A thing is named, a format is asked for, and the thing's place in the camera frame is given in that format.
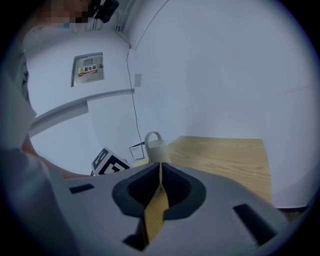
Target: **wooden table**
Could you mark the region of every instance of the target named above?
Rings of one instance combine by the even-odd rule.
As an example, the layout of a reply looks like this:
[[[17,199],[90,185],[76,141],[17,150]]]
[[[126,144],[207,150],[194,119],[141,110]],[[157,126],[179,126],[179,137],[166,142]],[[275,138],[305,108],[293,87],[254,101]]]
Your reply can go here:
[[[271,176],[262,140],[181,136],[168,145],[168,151],[173,164],[230,178],[271,203]],[[145,158],[133,167],[148,161]],[[150,242],[160,231],[168,208],[167,195],[161,190],[145,209]]]

